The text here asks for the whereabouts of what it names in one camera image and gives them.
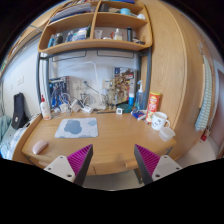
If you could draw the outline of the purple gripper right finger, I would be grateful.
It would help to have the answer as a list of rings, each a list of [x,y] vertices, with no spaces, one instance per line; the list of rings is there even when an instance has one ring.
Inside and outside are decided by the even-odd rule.
[[[145,185],[182,169],[168,155],[159,156],[140,145],[134,146],[134,155]]]

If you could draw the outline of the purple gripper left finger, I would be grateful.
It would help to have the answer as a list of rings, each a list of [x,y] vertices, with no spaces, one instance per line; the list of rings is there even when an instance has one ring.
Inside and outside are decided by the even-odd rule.
[[[58,156],[53,162],[44,168],[56,176],[82,186],[93,156],[93,145],[70,154],[69,156]]]

